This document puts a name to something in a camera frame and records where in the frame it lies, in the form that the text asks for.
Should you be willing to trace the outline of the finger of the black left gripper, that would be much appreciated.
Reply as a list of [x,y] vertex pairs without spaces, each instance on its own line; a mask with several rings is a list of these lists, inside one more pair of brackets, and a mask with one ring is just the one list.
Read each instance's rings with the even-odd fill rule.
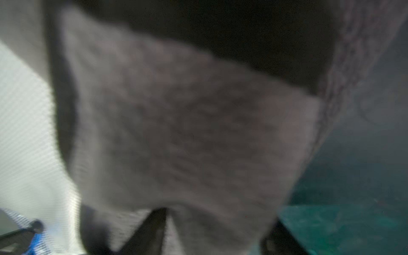
[[1,255],[35,255],[44,225],[35,220],[26,228],[1,235]]

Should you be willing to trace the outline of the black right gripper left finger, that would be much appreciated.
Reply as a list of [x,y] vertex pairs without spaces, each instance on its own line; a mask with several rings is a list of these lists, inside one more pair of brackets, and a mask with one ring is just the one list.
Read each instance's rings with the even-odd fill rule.
[[166,208],[153,210],[119,250],[118,255],[161,255],[166,220]]

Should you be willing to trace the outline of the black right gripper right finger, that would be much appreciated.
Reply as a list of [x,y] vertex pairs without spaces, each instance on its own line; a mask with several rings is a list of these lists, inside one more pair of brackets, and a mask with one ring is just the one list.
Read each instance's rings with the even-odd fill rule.
[[261,255],[308,255],[306,249],[280,221],[260,241]]

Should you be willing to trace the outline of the blue zipper document bag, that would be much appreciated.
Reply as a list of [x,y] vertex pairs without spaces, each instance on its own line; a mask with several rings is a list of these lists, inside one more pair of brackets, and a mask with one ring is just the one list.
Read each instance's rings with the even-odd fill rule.
[[78,193],[59,156],[49,85],[1,45],[1,232],[39,220],[39,255],[80,255]]

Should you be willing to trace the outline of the grey blue microfibre cloth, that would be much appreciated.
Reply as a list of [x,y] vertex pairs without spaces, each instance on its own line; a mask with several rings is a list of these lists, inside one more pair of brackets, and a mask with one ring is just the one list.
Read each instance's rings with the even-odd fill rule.
[[42,1],[81,238],[166,208],[187,255],[245,255],[275,224],[407,1]]

